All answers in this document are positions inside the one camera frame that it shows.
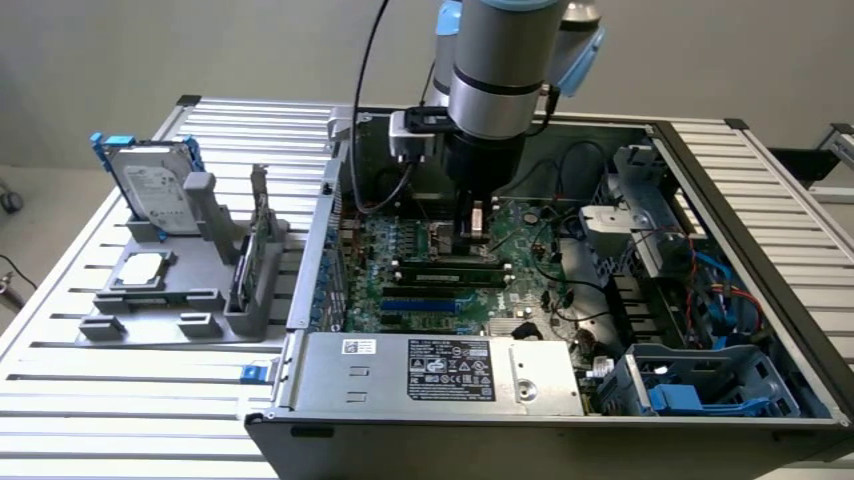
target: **gray floor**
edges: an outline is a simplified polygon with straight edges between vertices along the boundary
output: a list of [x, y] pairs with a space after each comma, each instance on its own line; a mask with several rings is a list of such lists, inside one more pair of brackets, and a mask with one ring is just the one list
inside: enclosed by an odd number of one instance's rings
[[[103, 170], [0, 166], [0, 178], [24, 197], [24, 209], [0, 214], [0, 253], [40, 283], [99, 207], [112, 179]], [[10, 271], [0, 262], [0, 274]], [[26, 298], [32, 289], [20, 279], [14, 287]], [[0, 332], [15, 315], [0, 308]]]

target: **sticker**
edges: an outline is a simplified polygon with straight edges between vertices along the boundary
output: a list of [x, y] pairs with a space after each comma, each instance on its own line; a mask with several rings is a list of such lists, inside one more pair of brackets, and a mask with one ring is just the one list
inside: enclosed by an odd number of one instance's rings
[[164, 167], [124, 168], [142, 215], [167, 233], [199, 233], [190, 202], [178, 176]]
[[374, 355], [377, 353], [377, 340], [373, 338], [347, 339], [342, 343], [345, 355]]
[[614, 359], [605, 355], [593, 358], [593, 377], [605, 378], [614, 370]]
[[422, 282], [459, 282], [458, 275], [415, 275], [415, 280]]
[[410, 340], [407, 366], [413, 400], [495, 401], [489, 341]]

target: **robotic arm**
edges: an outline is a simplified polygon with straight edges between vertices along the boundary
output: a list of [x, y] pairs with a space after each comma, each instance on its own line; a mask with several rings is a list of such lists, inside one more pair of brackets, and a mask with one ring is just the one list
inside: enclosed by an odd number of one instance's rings
[[[583, 81], [603, 37], [599, 18], [593, 0], [447, 0], [441, 7], [431, 102], [447, 111], [399, 112], [390, 138], [393, 152], [406, 155], [406, 132], [419, 140], [445, 136], [459, 252], [486, 241], [483, 212], [515, 175], [541, 95], [559, 89], [573, 96]], [[429, 116], [446, 118], [413, 121]]]

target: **white label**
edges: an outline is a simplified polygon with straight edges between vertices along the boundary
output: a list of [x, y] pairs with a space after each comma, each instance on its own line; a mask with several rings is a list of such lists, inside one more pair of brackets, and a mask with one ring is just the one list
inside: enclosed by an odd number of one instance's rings
[[457, 275], [417, 275], [415, 280], [426, 282], [459, 282]]
[[140, 214], [167, 233], [199, 233], [190, 202], [175, 173], [164, 167], [130, 166], [124, 175], [131, 182]]
[[614, 370], [614, 359], [606, 356], [594, 357], [593, 359], [593, 376], [605, 378]]
[[377, 353], [377, 340], [373, 338], [347, 339], [342, 343], [345, 355], [374, 355]]

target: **barcode sticker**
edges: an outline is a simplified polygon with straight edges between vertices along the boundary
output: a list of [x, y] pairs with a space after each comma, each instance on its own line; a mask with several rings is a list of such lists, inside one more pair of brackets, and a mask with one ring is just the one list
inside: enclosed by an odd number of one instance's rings
[[342, 344], [343, 355], [374, 355], [377, 353], [377, 340], [373, 338], [346, 339]]

